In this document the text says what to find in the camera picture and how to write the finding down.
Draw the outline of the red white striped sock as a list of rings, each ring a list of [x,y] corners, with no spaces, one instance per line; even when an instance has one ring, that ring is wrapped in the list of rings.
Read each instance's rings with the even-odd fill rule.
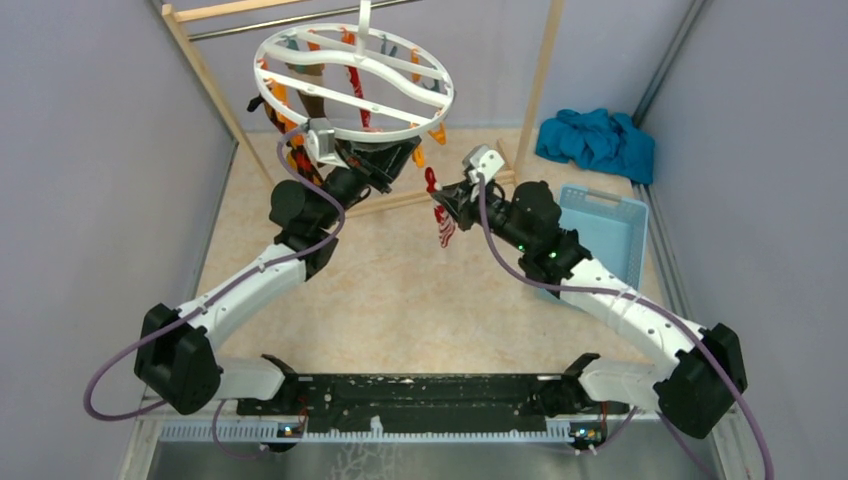
[[[440,247],[446,249],[452,237],[456,232],[456,222],[455,220],[447,213],[445,207],[437,202],[433,194],[439,192],[442,187],[436,178],[435,171],[432,167],[426,167],[424,170],[424,178],[426,181],[426,192],[430,195],[431,200],[433,202],[433,212],[438,224],[438,237]]]

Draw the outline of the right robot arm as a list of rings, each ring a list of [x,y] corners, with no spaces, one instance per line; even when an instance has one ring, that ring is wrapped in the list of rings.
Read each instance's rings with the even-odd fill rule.
[[[561,209],[548,184],[520,184],[511,199],[493,183],[469,180],[432,192],[462,230],[482,228],[486,241],[501,239],[520,254],[512,276],[548,291],[613,330],[648,363],[628,363],[586,355],[563,398],[576,412],[613,401],[660,414],[684,434],[703,439],[738,408],[756,424],[743,394],[747,375],[738,335],[718,323],[712,328],[685,320],[633,289],[609,271],[580,242],[577,231],[561,227]]]

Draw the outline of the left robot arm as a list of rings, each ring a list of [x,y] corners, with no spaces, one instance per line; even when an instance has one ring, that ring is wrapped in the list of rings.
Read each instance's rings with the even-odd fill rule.
[[[272,355],[257,360],[219,358],[217,349],[281,294],[309,281],[338,244],[329,229],[363,201],[367,190],[387,192],[418,137],[388,143],[338,140],[348,167],[334,168],[318,186],[284,180],[271,194],[269,218],[281,227],[273,242],[224,284],[177,308],[153,306],[144,316],[134,372],[182,415],[215,400],[261,400],[277,414],[300,399],[292,369]]]

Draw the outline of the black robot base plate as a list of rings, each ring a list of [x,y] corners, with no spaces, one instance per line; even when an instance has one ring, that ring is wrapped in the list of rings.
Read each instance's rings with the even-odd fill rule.
[[[269,400],[243,399],[242,416],[290,415],[309,433],[542,433],[558,416],[626,414],[601,404],[564,374],[298,374]]]

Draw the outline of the red snowflake sock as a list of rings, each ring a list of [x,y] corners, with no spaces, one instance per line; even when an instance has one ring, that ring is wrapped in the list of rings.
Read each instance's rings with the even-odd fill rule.
[[[364,92],[362,89],[362,82],[359,76],[359,70],[355,67],[347,67],[347,76],[352,87],[352,91],[354,96],[357,99],[364,99]],[[365,109],[359,110],[361,125],[364,129],[368,129],[370,127],[371,114],[369,111]]]

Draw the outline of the white round clip hanger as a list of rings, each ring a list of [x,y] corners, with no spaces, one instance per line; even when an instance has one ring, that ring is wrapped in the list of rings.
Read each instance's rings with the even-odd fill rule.
[[[318,22],[275,33],[258,46],[253,77],[263,103],[286,130],[382,143],[443,127],[455,101],[451,74],[414,41],[374,26],[377,8],[359,3],[353,23]]]

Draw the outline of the black orange sock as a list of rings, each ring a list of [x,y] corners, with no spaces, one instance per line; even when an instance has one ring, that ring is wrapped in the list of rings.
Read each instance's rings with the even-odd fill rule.
[[[319,168],[310,160],[303,146],[291,149],[287,154],[287,162],[301,177],[316,186],[321,186],[324,183],[324,177]]]

